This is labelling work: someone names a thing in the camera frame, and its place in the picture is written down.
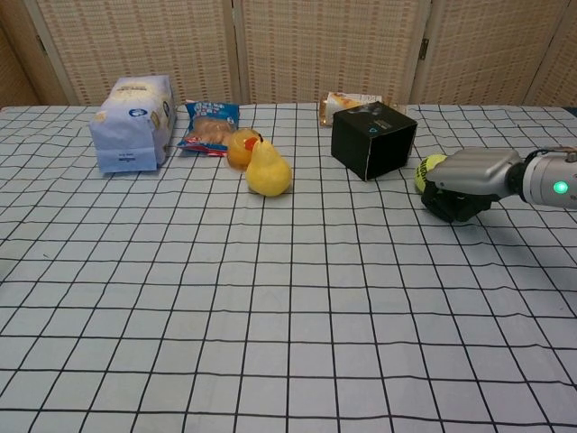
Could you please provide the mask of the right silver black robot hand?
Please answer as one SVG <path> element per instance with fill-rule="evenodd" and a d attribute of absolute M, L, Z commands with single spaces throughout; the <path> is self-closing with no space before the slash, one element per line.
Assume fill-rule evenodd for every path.
<path fill-rule="evenodd" d="M 421 202 L 447 223 L 466 222 L 494 202 L 518 195 L 527 163 L 514 150 L 468 148 L 432 154 L 415 170 Z"/>

